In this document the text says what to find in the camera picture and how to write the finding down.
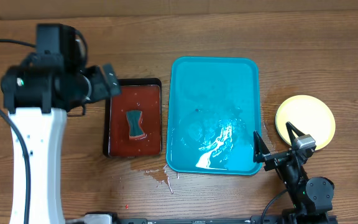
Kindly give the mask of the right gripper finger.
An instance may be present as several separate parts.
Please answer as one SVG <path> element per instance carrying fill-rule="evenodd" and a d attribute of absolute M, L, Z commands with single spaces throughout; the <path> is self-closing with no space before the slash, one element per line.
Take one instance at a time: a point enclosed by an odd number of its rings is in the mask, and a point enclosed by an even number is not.
<path fill-rule="evenodd" d="M 303 140 L 305 134 L 297 129 L 291 122 L 286 122 L 285 126 L 288 131 L 288 136 L 291 142 L 291 149 L 292 150 L 299 150 L 303 145 Z"/>
<path fill-rule="evenodd" d="M 254 157 L 265 157 L 270 155 L 270 151 L 263 142 L 257 131 L 253 132 L 254 135 Z"/>

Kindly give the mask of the yellow plate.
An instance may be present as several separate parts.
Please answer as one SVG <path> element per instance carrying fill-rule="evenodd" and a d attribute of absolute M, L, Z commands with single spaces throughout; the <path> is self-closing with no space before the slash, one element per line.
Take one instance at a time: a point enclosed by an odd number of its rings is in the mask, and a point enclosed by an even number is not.
<path fill-rule="evenodd" d="M 275 115 L 275 126 L 279 136 L 290 145 L 286 122 L 291 122 L 316 141 L 316 150 L 326 147 L 334 137 L 336 122 L 329 107 L 321 100 L 309 95 L 296 95 L 285 100 Z"/>

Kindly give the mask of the green orange sponge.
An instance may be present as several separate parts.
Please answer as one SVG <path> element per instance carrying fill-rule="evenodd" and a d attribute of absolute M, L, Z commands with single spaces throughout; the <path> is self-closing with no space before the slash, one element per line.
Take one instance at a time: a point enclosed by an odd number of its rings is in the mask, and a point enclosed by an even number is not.
<path fill-rule="evenodd" d="M 142 129 L 142 111 L 130 110 L 126 112 L 126 119 L 129 126 L 129 139 L 140 140 L 146 137 Z"/>

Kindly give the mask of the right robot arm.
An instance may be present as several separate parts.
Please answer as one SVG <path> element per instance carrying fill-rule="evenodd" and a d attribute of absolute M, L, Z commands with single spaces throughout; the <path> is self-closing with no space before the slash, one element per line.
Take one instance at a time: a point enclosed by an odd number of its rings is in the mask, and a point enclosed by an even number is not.
<path fill-rule="evenodd" d="M 256 223 L 337 223 L 335 216 L 329 216 L 333 209 L 334 184 L 325 177 L 309 178 L 303 165 L 313 155 L 316 141 L 304 134 L 291 122 L 286 123 L 291 148 L 285 152 L 271 154 L 258 132 L 254 132 L 254 158 L 264 163 L 266 171 L 275 170 L 285 185 L 285 190 L 276 195 L 264 208 L 261 216 L 251 220 Z M 266 216 L 270 206 L 287 193 L 293 208 L 284 209 L 280 216 Z"/>

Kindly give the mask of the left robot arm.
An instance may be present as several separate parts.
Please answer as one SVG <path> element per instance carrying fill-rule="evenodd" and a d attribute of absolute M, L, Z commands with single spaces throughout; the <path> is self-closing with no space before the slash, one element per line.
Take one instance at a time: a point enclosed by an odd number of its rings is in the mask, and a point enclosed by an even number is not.
<path fill-rule="evenodd" d="M 121 88 L 112 65 L 83 72 L 12 66 L 1 79 L 14 151 L 11 223 L 64 223 L 62 142 L 67 113 L 110 99 Z"/>

